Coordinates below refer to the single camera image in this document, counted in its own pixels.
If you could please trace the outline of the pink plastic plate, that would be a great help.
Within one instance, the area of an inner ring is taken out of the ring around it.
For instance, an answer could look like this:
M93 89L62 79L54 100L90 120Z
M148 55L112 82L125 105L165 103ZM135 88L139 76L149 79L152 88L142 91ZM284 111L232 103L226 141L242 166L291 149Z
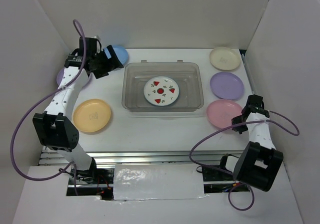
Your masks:
M241 115L242 107L232 100L220 99L211 102L206 109L208 121L216 128L231 126L231 120Z

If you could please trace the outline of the orange plastic plate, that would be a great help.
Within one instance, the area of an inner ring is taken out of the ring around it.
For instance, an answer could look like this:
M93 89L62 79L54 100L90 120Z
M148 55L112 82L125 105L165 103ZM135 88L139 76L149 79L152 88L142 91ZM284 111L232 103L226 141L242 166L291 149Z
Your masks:
M89 99L79 104L72 116L75 127L84 133L103 129L112 117L110 105L101 99Z

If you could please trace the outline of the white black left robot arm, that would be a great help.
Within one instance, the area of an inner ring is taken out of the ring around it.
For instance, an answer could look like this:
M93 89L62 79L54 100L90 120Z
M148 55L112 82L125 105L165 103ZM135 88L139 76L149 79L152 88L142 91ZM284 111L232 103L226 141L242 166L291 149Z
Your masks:
M72 124L72 112L81 89L91 75L97 79L123 68L128 61L127 50L118 45L102 48L96 38L80 38L79 48L71 52L64 64L63 76L51 103L43 113L36 113L32 122L41 145L56 151L71 164L78 175L94 183L99 171L95 160L79 144L79 131Z

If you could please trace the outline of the purple plate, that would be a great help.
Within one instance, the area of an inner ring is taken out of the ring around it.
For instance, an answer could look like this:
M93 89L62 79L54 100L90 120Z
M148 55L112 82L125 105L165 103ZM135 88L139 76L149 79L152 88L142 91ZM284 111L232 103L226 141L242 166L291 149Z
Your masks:
M61 81L62 81L62 79L63 79L63 76L64 76L64 68L62 68L62 69L59 71L59 73L57 74L56 83L57 83L58 86L60 85L60 83L61 83ZM92 76L89 75L88 80L87 80L87 82L85 83L85 85L83 86L83 88L85 88L85 87L90 83L91 78L92 78Z
M213 94L220 99L238 100L245 93L242 80L233 73L216 73L211 77L209 83Z

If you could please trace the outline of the cream plastic plate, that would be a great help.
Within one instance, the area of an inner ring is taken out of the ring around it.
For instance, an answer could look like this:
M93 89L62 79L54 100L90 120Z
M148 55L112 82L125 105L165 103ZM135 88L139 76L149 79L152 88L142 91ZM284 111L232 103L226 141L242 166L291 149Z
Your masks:
M239 54L227 47L214 48L209 54L209 60L212 66L222 71L233 71L241 63Z

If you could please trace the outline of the blue plastic plate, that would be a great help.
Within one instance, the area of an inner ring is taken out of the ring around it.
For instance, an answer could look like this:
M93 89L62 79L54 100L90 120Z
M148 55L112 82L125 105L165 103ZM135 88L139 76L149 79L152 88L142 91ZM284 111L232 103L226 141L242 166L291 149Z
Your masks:
M128 62L129 54L123 46L112 45L112 48L122 65L125 65Z

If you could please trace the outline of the white strawberry pattern plate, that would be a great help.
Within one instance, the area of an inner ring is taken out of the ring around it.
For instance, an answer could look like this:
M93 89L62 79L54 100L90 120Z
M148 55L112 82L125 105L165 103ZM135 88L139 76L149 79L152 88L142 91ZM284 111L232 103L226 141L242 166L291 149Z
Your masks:
M168 106L178 99L180 88L172 78L156 76L146 82L143 94L145 99L152 105Z

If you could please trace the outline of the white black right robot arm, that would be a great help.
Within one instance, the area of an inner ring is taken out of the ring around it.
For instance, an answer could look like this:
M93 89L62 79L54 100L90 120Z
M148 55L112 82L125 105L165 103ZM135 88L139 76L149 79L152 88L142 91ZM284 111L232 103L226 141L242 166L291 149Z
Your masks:
M248 144L235 164L225 162L218 169L220 178L235 180L248 184L262 191L269 191L274 183L283 161L283 153L273 145L269 120L270 113L266 110L263 97L248 96L241 115L232 119L232 130L249 134Z

